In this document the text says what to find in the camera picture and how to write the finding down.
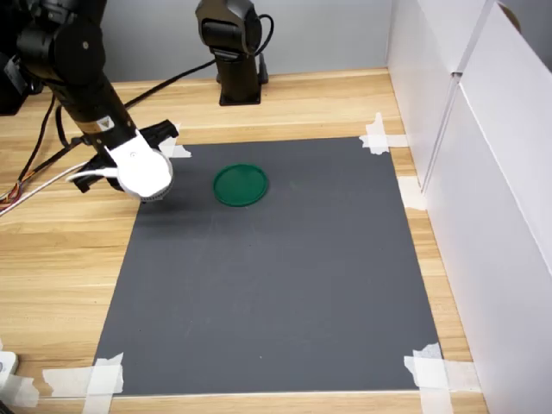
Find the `tape strip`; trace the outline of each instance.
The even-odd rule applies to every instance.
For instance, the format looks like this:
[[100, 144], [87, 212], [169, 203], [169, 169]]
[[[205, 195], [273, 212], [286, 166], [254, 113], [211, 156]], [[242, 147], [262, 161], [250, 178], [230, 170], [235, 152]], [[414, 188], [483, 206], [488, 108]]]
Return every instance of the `tape strip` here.
[[[174, 125], [180, 131], [180, 124]], [[186, 151], [182, 145], [176, 145], [177, 138], [167, 138], [159, 145], [159, 150], [167, 158], [191, 158], [191, 152]]]
[[122, 356], [100, 358], [94, 367], [45, 369], [42, 376], [52, 387], [52, 397], [86, 398], [83, 413], [109, 413], [113, 394], [120, 394], [124, 384]]
[[423, 414], [453, 414], [451, 392], [481, 392], [472, 362], [445, 361], [439, 344], [405, 356], [405, 367], [420, 389]]
[[[0, 351], [3, 349], [0, 340]], [[10, 370], [10, 367], [2, 367], [3, 370]], [[0, 400], [6, 405], [22, 408], [35, 408], [38, 405], [40, 396], [38, 390], [33, 386], [35, 379], [20, 377], [11, 373], [4, 376], [4, 382], [0, 388]]]
[[363, 148], [370, 148], [370, 152], [382, 155], [389, 152], [389, 147], [408, 147], [406, 135], [387, 135], [381, 112], [376, 114], [373, 123], [366, 126], [366, 135], [360, 137]]
[[417, 181], [417, 177], [398, 177], [400, 197], [406, 209], [427, 210], [425, 196]]

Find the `wooden table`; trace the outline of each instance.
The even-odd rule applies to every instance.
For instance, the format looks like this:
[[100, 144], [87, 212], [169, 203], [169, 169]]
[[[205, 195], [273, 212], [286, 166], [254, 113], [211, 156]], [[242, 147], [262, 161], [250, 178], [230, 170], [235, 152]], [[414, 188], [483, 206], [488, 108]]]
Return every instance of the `wooden table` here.
[[[124, 102], [155, 82], [116, 85]], [[35, 144], [51, 95], [30, 97], [15, 117], [0, 118], [0, 185], [10, 188]], [[357, 136], [381, 112], [387, 134], [404, 128], [386, 69], [273, 76], [259, 106], [218, 106], [219, 86], [185, 80], [131, 110], [143, 128], [181, 123], [179, 143], [276, 141]], [[68, 136], [78, 129], [65, 117]], [[60, 149], [53, 119], [38, 161]], [[39, 184], [88, 160], [81, 146]], [[393, 148], [398, 176], [416, 175], [408, 148]], [[19, 375], [35, 378], [44, 398], [18, 412], [80, 412], [83, 402], [47, 398], [42, 369], [92, 364], [138, 203], [105, 183], [88, 194], [64, 182], [52, 185], [0, 219], [0, 337], [20, 357]], [[425, 211], [407, 209], [444, 357], [471, 355]], [[486, 412], [480, 394], [454, 393], [457, 413]], [[241, 396], [118, 398], [112, 412], [381, 413], [421, 412], [418, 392], [304, 393]]]

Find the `cable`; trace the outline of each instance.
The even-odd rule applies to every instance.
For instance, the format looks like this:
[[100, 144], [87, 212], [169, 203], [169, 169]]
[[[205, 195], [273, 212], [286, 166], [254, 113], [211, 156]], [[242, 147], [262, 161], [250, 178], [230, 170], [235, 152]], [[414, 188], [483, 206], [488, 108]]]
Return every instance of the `cable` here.
[[157, 86], [154, 86], [149, 91], [145, 91], [144, 93], [142, 93], [138, 97], [135, 97], [134, 99], [131, 99], [130, 101], [125, 103], [124, 107], [129, 110], [130, 108], [137, 105], [138, 103], [140, 103], [144, 99], [147, 99], [147, 98], [151, 97], [154, 93], [157, 93], [160, 90], [167, 88], [167, 86], [172, 85], [177, 80], [181, 80], [185, 76], [192, 75], [193, 73], [199, 72], [199, 71], [201, 71], [201, 70], [203, 70], [203, 69], [205, 69], [209, 66], [212, 66], [214, 64], [215, 64], [215, 60], [210, 60], [209, 62], [203, 63], [200, 66], [197, 66], [197, 67], [194, 67], [193, 69], [190, 69], [189, 71], [182, 72], [179, 75], [176, 75], [176, 76], [166, 80], [165, 82], [161, 82], [160, 84], [158, 84]]
[[72, 173], [73, 171], [76, 171], [78, 170], [79, 168], [82, 168], [83, 166], [85, 166], [86, 164], [88, 163], [88, 161], [86, 162], [81, 162], [80, 164], [77, 164], [76, 166], [72, 166], [71, 168], [68, 168], [67, 170], [65, 170], [64, 172], [62, 172], [61, 174], [58, 174], [56, 175], [54, 178], [48, 180], [46, 183], [44, 183], [43, 185], [41, 185], [40, 187], [36, 188], [35, 190], [32, 190], [29, 194], [27, 194], [26, 196], [22, 197], [20, 200], [16, 201], [15, 203], [13, 203], [12, 205], [10, 205], [8, 208], [0, 211], [0, 217], [8, 214], [10, 211], [12, 211], [15, 207], [25, 203], [27, 200], [29, 200], [31, 197], [33, 197], [34, 195], [36, 195], [37, 193], [39, 193], [40, 191], [44, 190], [45, 188], [49, 187], [50, 185], [52, 185], [53, 183], [55, 183], [56, 181], [58, 181], [59, 179], [62, 179], [64, 178], [67, 174], [70, 174]]
[[46, 126], [47, 126], [47, 123], [48, 123], [48, 119], [50, 118], [50, 115], [52, 114], [52, 109], [53, 109], [54, 104], [55, 104], [55, 96], [52, 95], [52, 101], [50, 102], [50, 106], [48, 107], [46, 115], [44, 115], [44, 119], [42, 120], [41, 132], [38, 135], [38, 140], [36, 142], [36, 145], [34, 146], [33, 152], [31, 153], [31, 156], [29, 157], [29, 159], [27, 161], [27, 164], [25, 164], [25, 167], [22, 169], [21, 173], [19, 174], [19, 177], [17, 178], [17, 181], [14, 184], [14, 186], [12, 187], [12, 189], [5, 192], [2, 196], [0, 196], [0, 204], [13, 203], [14, 198], [16, 197], [18, 192], [21, 191], [21, 188], [23, 186], [23, 182], [24, 182], [25, 178], [28, 176], [28, 169], [33, 164], [33, 161], [35, 160], [36, 155], [38, 154], [38, 151], [41, 148], [42, 142], [44, 141], [44, 134], [46, 133]]
[[50, 102], [50, 106], [48, 107], [48, 111], [46, 112], [46, 115], [44, 115], [44, 119], [42, 120], [41, 125], [41, 132], [38, 135], [38, 141], [36, 142], [36, 145], [34, 146], [33, 153], [31, 154], [30, 158], [27, 161], [27, 164], [23, 168], [23, 171], [21, 171], [21, 174], [19, 174], [19, 178], [17, 181], [23, 180], [25, 175], [27, 175], [28, 169], [31, 167], [31, 164], [33, 164], [33, 161], [36, 158], [36, 155], [38, 154], [38, 150], [40, 149], [42, 145], [42, 141], [44, 141], [44, 134], [46, 133], [46, 126], [48, 123], [48, 119], [50, 118], [50, 114], [52, 113], [53, 105], [55, 104], [55, 96], [52, 94], [52, 102]]
[[274, 35], [274, 19], [270, 15], [260, 15], [259, 18], [262, 19], [268, 19], [270, 21], [270, 30], [268, 31], [268, 36], [265, 42], [262, 44], [261, 47], [257, 49], [257, 52], [255, 52], [255, 56], [259, 56], [261, 53], [265, 51], [270, 41], [273, 39]]
[[58, 137], [60, 138], [61, 145], [67, 148], [69, 147], [69, 142], [67, 142], [66, 132], [63, 129], [63, 120], [61, 119], [61, 110], [63, 107], [60, 105], [55, 110], [55, 126], [58, 129]]

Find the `green lid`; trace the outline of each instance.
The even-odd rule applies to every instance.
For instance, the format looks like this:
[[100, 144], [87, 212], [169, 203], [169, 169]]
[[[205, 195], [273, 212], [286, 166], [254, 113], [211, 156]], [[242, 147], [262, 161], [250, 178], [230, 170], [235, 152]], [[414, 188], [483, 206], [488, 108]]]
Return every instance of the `green lid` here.
[[231, 207], [257, 203], [268, 190], [268, 178], [257, 166], [227, 166], [215, 177], [213, 191], [218, 201]]

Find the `white panel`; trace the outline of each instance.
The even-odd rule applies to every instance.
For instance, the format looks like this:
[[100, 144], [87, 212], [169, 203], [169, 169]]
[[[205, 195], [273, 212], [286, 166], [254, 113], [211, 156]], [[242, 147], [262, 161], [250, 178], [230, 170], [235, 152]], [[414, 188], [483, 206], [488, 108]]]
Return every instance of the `white panel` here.
[[426, 193], [491, 413], [552, 412], [552, 279], [459, 93]]
[[495, 5], [461, 83], [550, 267], [552, 74]]
[[463, 71], [464, 54], [487, 0], [418, 1], [435, 34], [448, 71]]
[[388, 66], [423, 185], [454, 80], [416, 0], [395, 0]]

